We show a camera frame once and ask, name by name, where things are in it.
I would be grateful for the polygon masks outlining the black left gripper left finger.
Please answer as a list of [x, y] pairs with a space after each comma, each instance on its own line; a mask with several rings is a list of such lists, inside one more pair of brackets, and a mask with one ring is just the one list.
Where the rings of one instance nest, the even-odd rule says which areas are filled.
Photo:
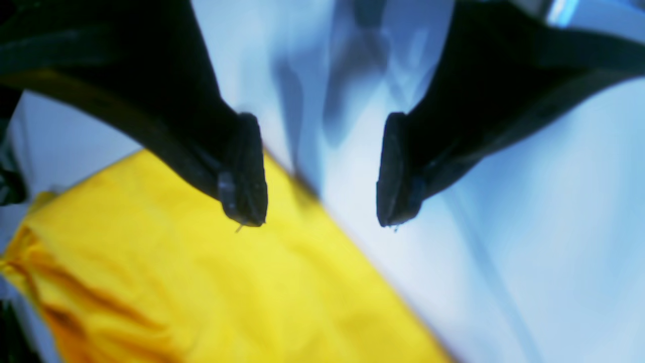
[[235, 112], [189, 1], [2, 1], [2, 136], [22, 92], [89, 113], [221, 202], [265, 223], [260, 125]]

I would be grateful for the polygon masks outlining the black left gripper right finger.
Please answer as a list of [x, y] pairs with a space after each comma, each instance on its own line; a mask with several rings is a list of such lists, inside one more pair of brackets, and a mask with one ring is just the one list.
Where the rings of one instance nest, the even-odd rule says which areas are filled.
[[379, 224], [412, 220], [482, 159], [643, 77], [643, 53], [642, 3], [456, 2], [424, 96], [385, 121]]

